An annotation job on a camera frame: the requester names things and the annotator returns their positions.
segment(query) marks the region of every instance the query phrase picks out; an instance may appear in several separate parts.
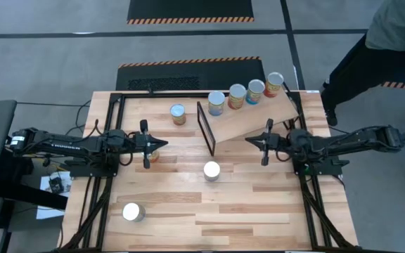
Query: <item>wooden tabletop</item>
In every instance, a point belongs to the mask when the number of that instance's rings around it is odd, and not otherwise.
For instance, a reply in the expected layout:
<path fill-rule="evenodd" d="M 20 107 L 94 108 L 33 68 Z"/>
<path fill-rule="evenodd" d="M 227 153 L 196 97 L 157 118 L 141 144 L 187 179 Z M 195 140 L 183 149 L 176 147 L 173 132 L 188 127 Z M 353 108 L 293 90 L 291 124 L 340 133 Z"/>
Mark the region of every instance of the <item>wooden tabletop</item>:
<path fill-rule="evenodd" d="M 310 132 L 329 136 L 319 93 L 300 93 Z M 110 92 L 94 93 L 84 135 L 93 129 L 95 119 L 101 128 L 104 125 L 109 97 Z M 169 144 L 159 149 L 160 159 L 150 169 L 143 168 L 136 154 L 131 165 L 120 167 L 112 185 L 103 250 L 310 249 L 302 194 L 291 162 L 270 156 L 269 166 L 261 166 L 261 152 L 244 136 L 217 144 L 215 157 L 210 157 L 196 120 L 198 100 L 202 99 L 127 99 L 122 129 L 138 131 L 139 121 L 147 119 L 150 133 Z M 175 103 L 186 108 L 183 126 L 174 125 L 169 115 Z M 287 133 L 283 126 L 275 130 Z M 128 158 L 123 155 L 122 161 Z M 203 166 L 211 160 L 221 165 L 221 175 L 212 183 L 203 176 Z M 319 176 L 319 181 L 326 214 L 348 241 L 357 244 L 343 186 L 332 176 Z M 87 178 L 80 178 L 72 183 L 63 219 L 64 242 L 77 231 L 86 182 Z M 123 219 L 122 208 L 128 202 L 146 208 L 143 221 Z M 319 221 L 314 217 L 322 245 Z M 91 246 L 98 224 L 97 219 Z"/>

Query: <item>can lid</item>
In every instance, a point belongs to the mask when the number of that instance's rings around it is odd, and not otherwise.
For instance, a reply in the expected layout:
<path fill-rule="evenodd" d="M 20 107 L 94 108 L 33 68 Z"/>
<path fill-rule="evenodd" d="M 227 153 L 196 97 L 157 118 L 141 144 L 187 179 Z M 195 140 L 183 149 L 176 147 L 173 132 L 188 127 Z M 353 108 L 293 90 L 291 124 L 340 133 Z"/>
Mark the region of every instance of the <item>can lid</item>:
<path fill-rule="evenodd" d="M 218 176 L 220 172 L 219 164 L 216 162 L 207 162 L 204 165 L 204 174 L 209 177 Z"/>
<path fill-rule="evenodd" d="M 246 88 L 241 84 L 234 84 L 229 88 L 229 93 L 236 98 L 241 98 L 246 95 Z"/>
<path fill-rule="evenodd" d="M 265 90 L 265 84 L 258 79 L 254 79 L 248 84 L 248 88 L 254 93 L 261 93 Z"/>
<path fill-rule="evenodd" d="M 272 72 L 268 75 L 268 82 L 271 84 L 283 84 L 284 76 L 279 72 Z"/>
<path fill-rule="evenodd" d="M 169 109 L 169 112 L 172 114 L 174 117 L 180 117 L 185 113 L 185 107 L 181 104 L 176 104 Z"/>
<path fill-rule="evenodd" d="M 123 218 L 133 221 L 140 214 L 140 207 L 136 203 L 129 203 L 123 208 Z"/>
<path fill-rule="evenodd" d="M 213 105 L 221 105 L 224 103 L 224 94 L 220 91 L 212 91 L 209 93 L 209 102 Z"/>

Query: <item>tin can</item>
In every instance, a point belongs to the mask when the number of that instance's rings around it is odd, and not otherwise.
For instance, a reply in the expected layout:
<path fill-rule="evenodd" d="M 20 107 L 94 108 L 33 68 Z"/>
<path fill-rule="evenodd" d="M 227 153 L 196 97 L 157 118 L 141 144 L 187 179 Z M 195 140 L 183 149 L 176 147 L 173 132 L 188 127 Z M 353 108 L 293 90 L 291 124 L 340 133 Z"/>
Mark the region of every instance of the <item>tin can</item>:
<path fill-rule="evenodd" d="M 219 178 L 219 164 L 216 162 L 208 162 L 204 165 L 204 178 L 209 182 L 216 181 Z"/>
<path fill-rule="evenodd" d="M 209 93 L 209 113 L 212 116 L 219 116 L 223 113 L 224 94 L 220 91 Z"/>
<path fill-rule="evenodd" d="M 229 89 L 228 105 L 231 109 L 237 110 L 242 108 L 245 101 L 246 89 L 241 84 L 234 84 Z"/>
<path fill-rule="evenodd" d="M 186 123 L 186 111 L 183 105 L 173 105 L 169 112 L 172 114 L 174 124 L 181 126 Z"/>
<path fill-rule="evenodd" d="M 283 83 L 284 76 L 281 73 L 270 73 L 266 79 L 264 95 L 269 98 L 274 98 L 278 95 L 279 89 L 281 89 Z"/>
<path fill-rule="evenodd" d="M 148 160 L 150 163 L 157 162 L 159 160 L 160 153 L 157 150 L 154 150 L 151 154 L 148 154 Z"/>
<path fill-rule="evenodd" d="M 129 203 L 124 206 L 122 215 L 127 221 L 139 222 L 145 218 L 146 210 L 141 205 Z"/>
<path fill-rule="evenodd" d="M 247 86 L 246 102 L 255 105 L 259 102 L 262 93 L 264 93 L 264 82 L 254 79 Z"/>

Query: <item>concrete floor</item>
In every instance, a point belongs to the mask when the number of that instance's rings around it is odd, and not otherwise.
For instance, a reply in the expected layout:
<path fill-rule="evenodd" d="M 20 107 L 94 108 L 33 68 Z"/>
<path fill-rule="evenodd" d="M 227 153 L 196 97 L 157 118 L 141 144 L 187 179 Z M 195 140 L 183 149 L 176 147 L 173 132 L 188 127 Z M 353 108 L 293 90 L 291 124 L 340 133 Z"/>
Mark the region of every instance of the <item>concrete floor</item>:
<path fill-rule="evenodd" d="M 0 0 L 0 34 L 175 30 L 282 30 L 279 1 L 252 0 L 256 22 L 126 26 L 126 0 Z M 382 0 L 291 0 L 295 30 L 366 29 Z M 306 89 L 319 89 L 362 34 L 299 34 L 295 41 Z M 160 60 L 260 56 L 266 73 L 284 74 L 296 89 L 286 35 L 213 35 L 0 39 L 0 100 L 79 105 L 93 91 L 115 89 L 117 66 Z M 76 107 L 19 105 L 12 131 L 36 127 L 65 133 Z M 338 128 L 392 124 L 405 130 L 405 90 L 377 87 L 337 109 Z M 84 122 L 86 110 L 82 113 Z M 347 197 L 359 243 L 369 249 L 405 252 L 405 149 L 345 156 Z M 26 178 L 33 186 L 45 171 Z M 34 212 L 13 217 L 9 252 L 39 252 L 56 246 L 61 219 L 36 221 Z"/>

